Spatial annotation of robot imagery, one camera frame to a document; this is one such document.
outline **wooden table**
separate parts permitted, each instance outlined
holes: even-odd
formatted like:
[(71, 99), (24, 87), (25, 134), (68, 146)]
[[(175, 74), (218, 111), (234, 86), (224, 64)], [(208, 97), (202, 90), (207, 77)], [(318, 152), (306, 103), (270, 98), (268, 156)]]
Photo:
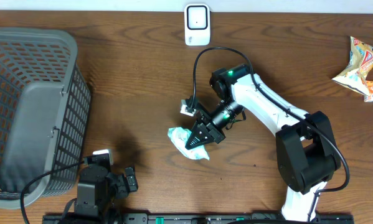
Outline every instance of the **wooden table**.
[[(346, 190), (324, 194), (320, 212), (351, 212), (373, 223), (373, 103), (331, 81), (349, 60), (349, 36), (373, 45), (373, 15), (212, 13), (210, 46), (247, 54), (263, 81), (290, 103), (331, 120), (351, 170)], [(184, 43), (184, 15), (171, 12), (0, 11), (0, 26), (66, 30), (78, 44), (78, 65), (93, 100), (84, 155), (114, 150), (115, 172), (136, 165), (139, 190), (119, 207), (151, 213), (250, 213), (278, 210), (286, 184), (276, 167), (275, 138), (252, 114), (221, 144), (206, 147), (210, 161), (177, 151), (168, 128), (190, 128), (179, 113), (192, 93), (192, 66), (205, 47)], [(211, 71), (243, 59), (207, 52), (199, 60), (197, 95), (212, 109), (218, 98)], [(373, 70), (368, 80), (373, 80)], [(337, 171), (328, 187), (344, 181)], [(76, 190), (27, 207), (31, 223), (62, 212)], [(0, 210), (0, 223), (22, 223), (20, 210)]]

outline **wood grain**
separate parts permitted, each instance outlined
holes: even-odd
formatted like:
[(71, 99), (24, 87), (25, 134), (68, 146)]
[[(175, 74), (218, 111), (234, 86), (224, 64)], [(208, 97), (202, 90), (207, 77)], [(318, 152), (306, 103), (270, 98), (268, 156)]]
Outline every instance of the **wood grain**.
[[(137, 193), (118, 202), (151, 213), (242, 213), (278, 210), (286, 185), (276, 168), (275, 139), (252, 114), (206, 148), (210, 161), (184, 158), (168, 128), (191, 127), (179, 101), (192, 93), (192, 66), (204, 47), (184, 44), (183, 13), (0, 11), (0, 26), (66, 30), (78, 44), (78, 65), (93, 100), (84, 155), (111, 148), (115, 172), (136, 164)], [(212, 13), (211, 46), (247, 54), (263, 81), (286, 100), (331, 120), (351, 169), (346, 190), (324, 194), (320, 212), (352, 213), (373, 223), (373, 103), (331, 81), (345, 68), (349, 37), (373, 45), (373, 15)], [(199, 60), (197, 95), (218, 101), (211, 71), (243, 63), (230, 52)], [(373, 70), (368, 80), (373, 80)], [(344, 180), (337, 171), (328, 187)], [(31, 223), (61, 212), (75, 189), (27, 207)], [(0, 223), (21, 223), (20, 210), (0, 210)]]

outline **white wall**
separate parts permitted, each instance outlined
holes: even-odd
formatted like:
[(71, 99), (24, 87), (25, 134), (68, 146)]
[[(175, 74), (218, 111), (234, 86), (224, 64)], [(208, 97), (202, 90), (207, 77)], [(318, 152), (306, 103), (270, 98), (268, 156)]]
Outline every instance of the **white wall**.
[(0, 9), (181, 12), (200, 2), (212, 12), (373, 13), (373, 0), (0, 0)]

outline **gray basket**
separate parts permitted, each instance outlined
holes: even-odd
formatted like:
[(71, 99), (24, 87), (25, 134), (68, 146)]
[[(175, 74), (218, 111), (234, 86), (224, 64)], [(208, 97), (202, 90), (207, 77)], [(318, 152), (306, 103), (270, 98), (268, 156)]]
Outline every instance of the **gray basket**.
[[(66, 32), (0, 28), (0, 208), (19, 208), (30, 180), (80, 160), (90, 92), (76, 58)], [(71, 189), (77, 169), (36, 182), (25, 204)]]

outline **green connector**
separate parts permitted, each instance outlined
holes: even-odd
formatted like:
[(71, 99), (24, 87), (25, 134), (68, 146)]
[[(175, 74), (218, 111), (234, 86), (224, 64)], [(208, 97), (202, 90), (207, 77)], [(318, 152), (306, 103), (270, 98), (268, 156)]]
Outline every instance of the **green connector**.
[(156, 224), (164, 224), (164, 218), (156, 218)]

